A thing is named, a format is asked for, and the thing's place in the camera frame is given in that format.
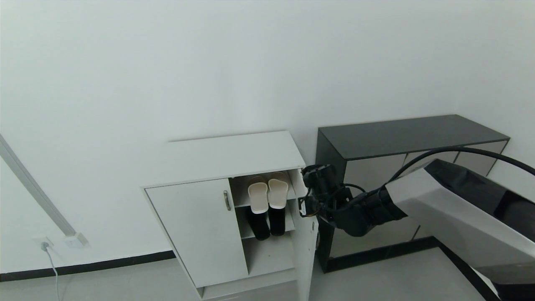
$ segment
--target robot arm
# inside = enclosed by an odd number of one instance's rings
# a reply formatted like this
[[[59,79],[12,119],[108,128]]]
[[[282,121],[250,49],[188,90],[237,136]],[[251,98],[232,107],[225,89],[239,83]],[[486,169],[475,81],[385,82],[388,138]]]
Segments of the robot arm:
[[[364,192],[335,182],[330,165],[303,170],[309,194],[300,199],[305,216],[317,215],[352,236],[410,216],[461,259],[488,277],[506,300],[535,300],[535,204],[459,165],[434,160],[399,177],[409,166],[437,152],[463,151],[514,159],[462,147],[431,151],[409,162],[385,185]],[[349,187],[362,191],[353,197]]]

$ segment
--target white cable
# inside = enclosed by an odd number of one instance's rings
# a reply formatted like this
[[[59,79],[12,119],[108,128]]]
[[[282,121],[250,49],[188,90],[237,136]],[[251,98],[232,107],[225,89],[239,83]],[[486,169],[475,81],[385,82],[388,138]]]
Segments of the white cable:
[[[54,263],[52,262],[52,256],[50,256],[50,253],[48,252],[48,244],[44,248],[42,247],[42,249],[47,253],[48,259],[50,259],[50,264],[52,265],[52,269],[54,270],[54,274],[56,274],[56,296],[58,297],[58,301],[60,301],[59,290],[58,290],[58,271],[56,271],[56,267],[54,267]]]

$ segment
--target cabinet handle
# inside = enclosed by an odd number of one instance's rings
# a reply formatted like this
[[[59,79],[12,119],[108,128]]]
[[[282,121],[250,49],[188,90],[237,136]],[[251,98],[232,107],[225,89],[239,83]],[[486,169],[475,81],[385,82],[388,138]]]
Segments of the cabinet handle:
[[[231,204],[228,202],[228,192],[226,190],[223,191],[223,197],[225,197],[225,205],[227,205],[227,210],[231,210]]]

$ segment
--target shoe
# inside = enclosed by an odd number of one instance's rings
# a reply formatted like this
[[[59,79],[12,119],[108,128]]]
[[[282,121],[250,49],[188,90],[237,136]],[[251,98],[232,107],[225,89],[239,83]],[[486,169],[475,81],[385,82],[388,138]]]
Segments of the shoe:
[[[247,188],[251,206],[247,208],[246,219],[258,240],[265,240],[270,236],[265,216],[269,208],[267,186],[264,177],[255,176],[251,178]]]
[[[263,176],[254,176],[249,180],[249,200],[251,210],[254,214],[260,214],[268,211],[268,188],[266,179]]]
[[[267,199],[269,201],[269,225],[271,235],[282,236],[286,230],[285,208],[288,199],[289,179],[284,172],[274,172],[268,181],[269,192]]]
[[[266,240],[270,236],[268,222],[266,221],[266,213],[255,214],[251,207],[246,209],[245,218],[251,226],[255,238],[258,240]]]

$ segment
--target gray floor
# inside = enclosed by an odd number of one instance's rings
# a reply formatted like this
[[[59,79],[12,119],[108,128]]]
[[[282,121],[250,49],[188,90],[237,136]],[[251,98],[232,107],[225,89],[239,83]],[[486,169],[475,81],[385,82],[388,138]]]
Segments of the gray floor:
[[[62,301],[198,301],[174,259],[59,278]],[[287,285],[292,291],[292,283]],[[54,278],[0,283],[0,300],[55,301]],[[266,288],[232,300],[296,300]],[[484,301],[439,249],[323,274],[317,263],[310,300]]]

